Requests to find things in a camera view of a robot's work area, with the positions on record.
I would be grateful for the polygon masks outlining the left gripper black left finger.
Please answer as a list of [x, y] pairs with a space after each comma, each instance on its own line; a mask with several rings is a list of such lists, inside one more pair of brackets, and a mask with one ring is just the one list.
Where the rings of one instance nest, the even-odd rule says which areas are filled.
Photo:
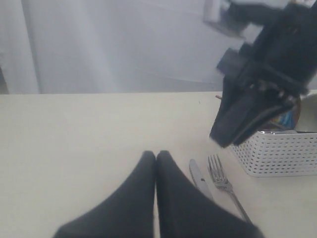
[[152, 238], [156, 157], [144, 151], [122, 185], [91, 211], [61, 226], [56, 238]]

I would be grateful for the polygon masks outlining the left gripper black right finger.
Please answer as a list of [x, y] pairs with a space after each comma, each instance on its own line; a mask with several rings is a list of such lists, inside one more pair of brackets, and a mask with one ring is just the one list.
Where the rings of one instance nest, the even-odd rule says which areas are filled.
[[258, 227], [204, 196], [169, 151], [157, 155], [157, 203], [162, 238], [261, 238]]

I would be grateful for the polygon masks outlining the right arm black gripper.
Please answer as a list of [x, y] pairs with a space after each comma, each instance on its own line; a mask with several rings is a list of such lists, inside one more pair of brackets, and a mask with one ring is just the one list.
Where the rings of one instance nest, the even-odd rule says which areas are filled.
[[290, 111], [300, 94], [307, 94], [317, 73], [317, 2], [290, 2], [285, 8], [231, 2], [225, 14], [239, 26], [254, 23], [262, 31], [252, 44], [228, 49], [217, 69], [242, 87], [262, 80], [288, 93], [259, 94], [232, 142], [240, 145], [271, 119]]

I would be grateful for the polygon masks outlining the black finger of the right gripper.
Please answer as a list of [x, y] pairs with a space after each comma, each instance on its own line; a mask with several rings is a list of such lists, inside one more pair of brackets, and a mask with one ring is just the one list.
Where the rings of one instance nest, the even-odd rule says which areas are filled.
[[261, 91], [258, 85], [253, 88], [242, 89], [233, 83], [230, 78], [223, 79], [223, 92], [220, 107], [210, 131], [210, 139], [220, 147], [226, 148], [236, 138], [236, 135], [243, 128], [243, 121], [247, 119], [247, 114], [251, 111], [252, 105]]

